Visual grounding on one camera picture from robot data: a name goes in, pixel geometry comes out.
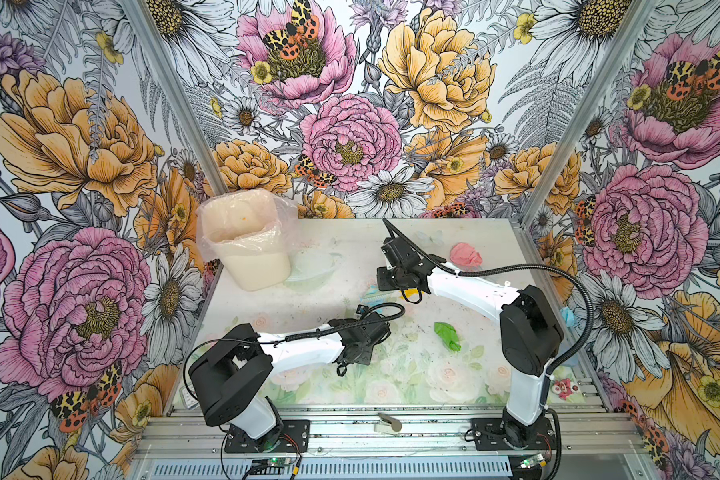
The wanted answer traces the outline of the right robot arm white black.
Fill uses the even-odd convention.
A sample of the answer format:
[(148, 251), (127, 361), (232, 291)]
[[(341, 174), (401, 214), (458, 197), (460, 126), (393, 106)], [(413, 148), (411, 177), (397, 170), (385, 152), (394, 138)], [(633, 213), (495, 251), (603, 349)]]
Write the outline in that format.
[(402, 234), (391, 232), (381, 251), (378, 288), (410, 289), (447, 298), (499, 324), (500, 346), (510, 366), (510, 389), (500, 424), (487, 437), (512, 449), (527, 449), (547, 432), (545, 410), (554, 360), (564, 339), (545, 293), (536, 286), (498, 284), (485, 273), (460, 271), (426, 254)]

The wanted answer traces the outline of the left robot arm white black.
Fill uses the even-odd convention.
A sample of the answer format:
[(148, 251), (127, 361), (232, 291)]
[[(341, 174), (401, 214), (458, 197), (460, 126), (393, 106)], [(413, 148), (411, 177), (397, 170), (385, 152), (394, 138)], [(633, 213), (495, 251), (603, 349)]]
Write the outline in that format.
[(287, 371), (333, 365), (346, 375), (351, 365), (368, 366), (376, 346), (391, 335), (390, 323), (405, 314), (398, 303), (360, 305), (352, 318), (332, 319), (311, 330), (261, 333), (239, 324), (184, 367), (205, 424), (229, 425), (251, 442), (273, 442), (284, 433), (281, 416), (260, 390), (270, 378)]

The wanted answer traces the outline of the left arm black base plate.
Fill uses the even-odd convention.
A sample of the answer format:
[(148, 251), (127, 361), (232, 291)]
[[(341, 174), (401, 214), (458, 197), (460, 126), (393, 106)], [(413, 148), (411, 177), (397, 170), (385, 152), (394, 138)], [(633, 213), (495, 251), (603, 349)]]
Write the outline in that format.
[(309, 420), (286, 419), (261, 438), (252, 439), (242, 429), (231, 425), (223, 451), (226, 454), (305, 453), (310, 427)]

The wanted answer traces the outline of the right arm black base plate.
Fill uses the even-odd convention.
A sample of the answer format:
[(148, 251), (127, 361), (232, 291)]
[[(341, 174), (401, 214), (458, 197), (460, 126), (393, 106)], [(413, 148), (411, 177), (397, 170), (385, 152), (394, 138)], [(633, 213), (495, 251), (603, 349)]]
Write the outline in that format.
[(478, 451), (551, 451), (558, 444), (553, 424), (544, 416), (529, 426), (511, 418), (472, 418), (465, 438)]

